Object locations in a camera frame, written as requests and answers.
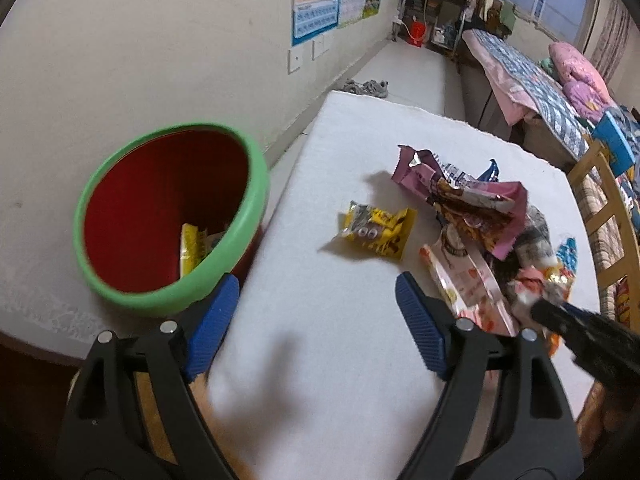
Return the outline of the yellow snack packet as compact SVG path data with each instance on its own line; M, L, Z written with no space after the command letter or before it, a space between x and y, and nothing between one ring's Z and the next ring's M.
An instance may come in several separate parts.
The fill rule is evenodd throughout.
M416 222L412 208L391 212L366 204L350 202L337 236L357 244L368 252L401 260Z

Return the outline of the orange snack bag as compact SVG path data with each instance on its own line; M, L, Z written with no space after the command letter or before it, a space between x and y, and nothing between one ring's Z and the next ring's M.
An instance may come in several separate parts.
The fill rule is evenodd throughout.
M530 314L538 299L562 304L570 296L577 272L577 245L567 237L554 249L548 240L514 248L520 270L506 285L512 318L521 328L531 328L544 336L548 355L553 356L561 337L535 322Z

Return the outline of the silver brown snack wrapper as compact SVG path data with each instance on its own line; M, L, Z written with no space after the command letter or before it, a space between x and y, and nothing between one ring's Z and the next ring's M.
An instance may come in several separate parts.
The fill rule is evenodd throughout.
M509 255L495 263L498 277L509 281L519 270L528 268L544 273L557 263L546 217L536 206L528 205L524 230L516 238Z

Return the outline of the white pink snack packet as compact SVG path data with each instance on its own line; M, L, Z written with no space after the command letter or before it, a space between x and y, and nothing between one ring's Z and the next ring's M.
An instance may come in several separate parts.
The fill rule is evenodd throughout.
M469 318L488 333L518 332L488 264L472 240L452 224L442 228L434 244L423 245L419 255L456 318Z

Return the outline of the wooden chair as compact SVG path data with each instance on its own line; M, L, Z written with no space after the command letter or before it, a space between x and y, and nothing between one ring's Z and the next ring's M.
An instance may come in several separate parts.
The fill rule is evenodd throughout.
M639 330L639 243L627 202L597 140L567 175L596 269L600 311Z

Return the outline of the yellow wrapper inside bin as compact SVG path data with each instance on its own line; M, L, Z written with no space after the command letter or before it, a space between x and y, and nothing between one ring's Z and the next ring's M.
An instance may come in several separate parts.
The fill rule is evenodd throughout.
M224 231L209 234L207 230L185 223L180 235L180 278L190 274L219 244L224 234Z

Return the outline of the pink snack wrapper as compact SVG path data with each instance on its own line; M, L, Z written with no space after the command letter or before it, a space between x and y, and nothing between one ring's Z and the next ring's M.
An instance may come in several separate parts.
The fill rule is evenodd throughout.
M450 177L433 152L401 145L392 180L503 260L525 229L528 193L518 182Z

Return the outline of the plaid seat cushion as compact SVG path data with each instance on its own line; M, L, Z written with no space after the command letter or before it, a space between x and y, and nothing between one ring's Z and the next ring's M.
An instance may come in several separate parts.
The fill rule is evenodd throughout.
M631 220L619 212L592 226L608 212L610 201L591 174L575 184L573 192L596 268L600 312L638 333L639 246Z

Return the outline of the blue book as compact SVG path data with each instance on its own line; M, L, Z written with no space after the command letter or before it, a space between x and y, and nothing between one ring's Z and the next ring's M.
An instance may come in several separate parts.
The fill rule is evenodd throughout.
M634 168L636 156L629 145L623 129L609 110L606 110L600 122L591 133L593 139L600 141L610 153L610 167L615 177L619 177Z

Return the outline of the grey shoe far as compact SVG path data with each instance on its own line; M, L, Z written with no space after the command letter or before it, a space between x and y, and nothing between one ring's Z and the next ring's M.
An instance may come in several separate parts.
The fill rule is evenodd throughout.
M386 99L388 97L388 82L368 80L362 85L362 93L374 98Z

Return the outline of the grey shoe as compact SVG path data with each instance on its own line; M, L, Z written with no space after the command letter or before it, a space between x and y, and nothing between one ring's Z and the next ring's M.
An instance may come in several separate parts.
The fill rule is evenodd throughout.
M362 94L367 93L366 88L364 88L362 84L358 84L358 82L352 79L347 79L344 82L343 87L341 88L341 91L346 93L356 94L356 96L361 96Z
M368 80L362 85L362 93L374 98L386 99L388 97L388 82Z

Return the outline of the bed with plaid quilt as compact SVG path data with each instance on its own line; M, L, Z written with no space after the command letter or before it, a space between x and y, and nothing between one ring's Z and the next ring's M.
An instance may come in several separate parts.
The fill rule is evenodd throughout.
M523 52L481 29L462 34L465 47L488 81L508 127L524 128L524 148L560 169L573 167L588 150L590 128L609 110L639 162L639 123L615 103L605 103L581 81L563 84Z

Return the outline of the grey shoe near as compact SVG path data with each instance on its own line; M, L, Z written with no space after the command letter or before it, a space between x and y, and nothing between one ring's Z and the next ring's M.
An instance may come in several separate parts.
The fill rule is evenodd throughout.
M366 88L364 88L362 84L358 84L358 82L352 79L347 79L344 82L343 87L341 88L341 91L346 93L356 94L356 96L361 96L362 94L367 93Z

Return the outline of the red bucket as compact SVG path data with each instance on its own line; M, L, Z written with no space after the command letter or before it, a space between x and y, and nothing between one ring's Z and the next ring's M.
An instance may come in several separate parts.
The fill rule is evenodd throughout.
M415 47L422 47L427 33L427 24L412 21L407 27L408 43Z

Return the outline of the white wall socket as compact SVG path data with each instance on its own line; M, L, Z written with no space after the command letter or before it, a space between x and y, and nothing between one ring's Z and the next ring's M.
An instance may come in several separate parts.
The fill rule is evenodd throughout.
M298 46L288 49L288 73L292 74L300 70L304 62L304 46Z

